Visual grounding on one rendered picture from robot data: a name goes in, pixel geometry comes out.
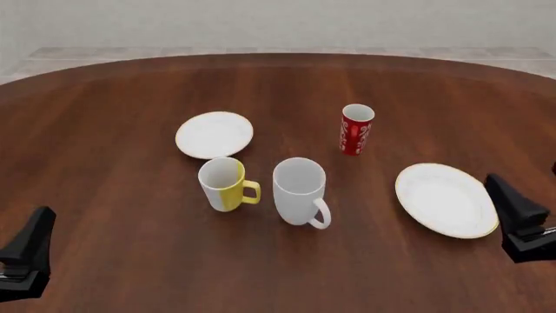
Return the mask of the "white plate with gold rim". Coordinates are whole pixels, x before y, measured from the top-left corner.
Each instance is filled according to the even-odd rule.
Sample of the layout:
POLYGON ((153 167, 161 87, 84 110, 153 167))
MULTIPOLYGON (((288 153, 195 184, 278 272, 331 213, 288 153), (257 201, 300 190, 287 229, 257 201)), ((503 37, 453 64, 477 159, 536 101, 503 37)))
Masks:
POLYGON ((191 117, 175 134, 175 145, 186 156, 211 160, 232 156, 251 142, 251 122, 229 111, 210 111, 191 117))

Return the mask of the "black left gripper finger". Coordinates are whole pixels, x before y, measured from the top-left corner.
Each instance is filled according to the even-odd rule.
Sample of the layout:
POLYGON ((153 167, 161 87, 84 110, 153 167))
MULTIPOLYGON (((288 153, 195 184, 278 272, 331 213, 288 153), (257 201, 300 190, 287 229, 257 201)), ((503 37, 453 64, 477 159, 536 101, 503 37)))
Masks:
POLYGON ((50 271, 50 239, 56 213, 48 206, 34 210, 27 223, 0 249, 4 271, 50 271))

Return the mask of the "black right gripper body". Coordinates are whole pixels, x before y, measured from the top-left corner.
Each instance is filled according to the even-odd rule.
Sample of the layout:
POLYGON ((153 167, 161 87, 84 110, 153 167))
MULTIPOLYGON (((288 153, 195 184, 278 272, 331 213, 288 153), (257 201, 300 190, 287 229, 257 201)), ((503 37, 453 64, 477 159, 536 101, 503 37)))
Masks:
POLYGON ((514 263, 556 261, 556 226, 503 223, 502 249, 514 263))

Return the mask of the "red mug with white pattern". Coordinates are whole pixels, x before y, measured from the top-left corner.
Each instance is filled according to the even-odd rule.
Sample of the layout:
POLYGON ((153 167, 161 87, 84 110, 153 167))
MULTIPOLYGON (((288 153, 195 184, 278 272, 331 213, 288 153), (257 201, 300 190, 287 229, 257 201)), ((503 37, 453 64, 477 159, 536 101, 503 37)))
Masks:
POLYGON ((340 149, 348 156, 359 156, 366 145, 375 112, 369 106, 351 103, 341 113, 340 149))

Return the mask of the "yellow and white mug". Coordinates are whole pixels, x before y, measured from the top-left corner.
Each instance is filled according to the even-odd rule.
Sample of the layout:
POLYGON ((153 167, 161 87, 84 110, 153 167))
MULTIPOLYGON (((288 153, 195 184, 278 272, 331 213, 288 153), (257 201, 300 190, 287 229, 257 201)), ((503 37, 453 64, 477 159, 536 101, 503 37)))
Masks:
POLYGON ((230 212, 243 203, 261 201, 261 185, 245 178, 241 161, 220 157, 207 161, 198 171, 199 183, 214 210, 230 212))

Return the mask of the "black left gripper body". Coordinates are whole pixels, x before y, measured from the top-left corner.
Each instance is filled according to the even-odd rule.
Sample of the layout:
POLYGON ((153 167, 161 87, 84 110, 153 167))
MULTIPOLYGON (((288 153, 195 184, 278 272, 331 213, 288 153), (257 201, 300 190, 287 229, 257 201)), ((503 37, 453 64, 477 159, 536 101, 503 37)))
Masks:
POLYGON ((0 263, 0 299, 40 298, 49 280, 49 265, 0 263))

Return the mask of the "large white plate, gold rim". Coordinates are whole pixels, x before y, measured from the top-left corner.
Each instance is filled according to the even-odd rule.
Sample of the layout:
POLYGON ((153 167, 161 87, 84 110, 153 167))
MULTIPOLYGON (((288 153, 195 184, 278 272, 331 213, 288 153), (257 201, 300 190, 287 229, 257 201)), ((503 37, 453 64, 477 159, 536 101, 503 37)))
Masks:
POLYGON ((492 234, 500 222, 482 182, 442 163, 415 163, 396 177, 395 195, 409 216, 457 239, 492 234))

